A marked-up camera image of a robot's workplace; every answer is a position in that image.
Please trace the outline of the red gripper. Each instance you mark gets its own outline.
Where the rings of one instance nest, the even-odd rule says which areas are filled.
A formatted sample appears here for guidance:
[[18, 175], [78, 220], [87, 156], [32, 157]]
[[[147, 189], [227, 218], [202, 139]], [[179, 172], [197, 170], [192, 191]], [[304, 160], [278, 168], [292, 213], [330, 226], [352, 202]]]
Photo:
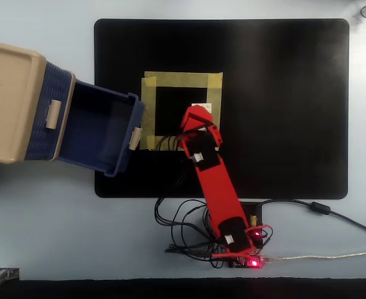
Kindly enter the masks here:
[[200, 105], [189, 107], [182, 119], [180, 128], [185, 130], [183, 138], [201, 138], [210, 140], [213, 146], [220, 146], [223, 141], [220, 131], [214, 125], [214, 119], [204, 107]]

